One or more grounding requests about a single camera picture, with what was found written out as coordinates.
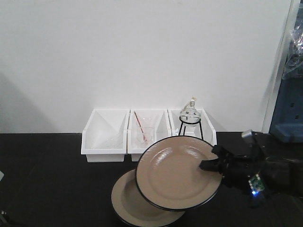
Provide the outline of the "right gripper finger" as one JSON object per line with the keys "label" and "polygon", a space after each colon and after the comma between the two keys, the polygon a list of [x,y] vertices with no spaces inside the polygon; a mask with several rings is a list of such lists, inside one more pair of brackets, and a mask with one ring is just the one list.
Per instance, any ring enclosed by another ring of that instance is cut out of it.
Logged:
{"label": "right gripper finger", "polygon": [[211,152],[217,155],[220,159],[226,158],[229,155],[229,151],[221,145],[214,145]]}
{"label": "right gripper finger", "polygon": [[223,173],[222,164],[218,158],[212,160],[202,160],[199,164],[199,168],[205,171],[219,172],[220,174]]}

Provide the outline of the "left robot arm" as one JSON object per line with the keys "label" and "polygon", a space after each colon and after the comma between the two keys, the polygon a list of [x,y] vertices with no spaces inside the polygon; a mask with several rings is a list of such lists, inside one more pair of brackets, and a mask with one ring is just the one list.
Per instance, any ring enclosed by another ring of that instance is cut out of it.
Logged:
{"label": "left robot arm", "polygon": [[13,227],[11,223],[6,219],[6,212],[1,210],[0,211],[0,227]]}

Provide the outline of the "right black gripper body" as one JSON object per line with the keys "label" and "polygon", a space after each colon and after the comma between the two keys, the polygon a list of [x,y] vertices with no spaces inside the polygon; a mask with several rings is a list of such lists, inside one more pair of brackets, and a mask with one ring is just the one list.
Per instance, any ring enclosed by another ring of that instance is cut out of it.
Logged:
{"label": "right black gripper body", "polygon": [[246,155],[230,152],[223,156],[222,183],[243,192],[261,192],[265,185],[260,177],[263,161],[256,161]]}

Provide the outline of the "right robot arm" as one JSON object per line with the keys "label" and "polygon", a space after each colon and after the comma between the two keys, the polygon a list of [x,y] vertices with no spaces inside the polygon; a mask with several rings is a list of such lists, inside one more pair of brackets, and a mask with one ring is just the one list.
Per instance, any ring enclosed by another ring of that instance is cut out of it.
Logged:
{"label": "right robot arm", "polygon": [[235,187],[250,196],[250,206],[255,208],[270,195],[282,193],[303,196],[303,161],[300,159],[269,156],[257,141],[257,132],[247,130],[241,134],[249,152],[237,155],[215,145],[212,153],[216,159],[203,160],[199,167],[208,172],[218,172],[222,183]]}

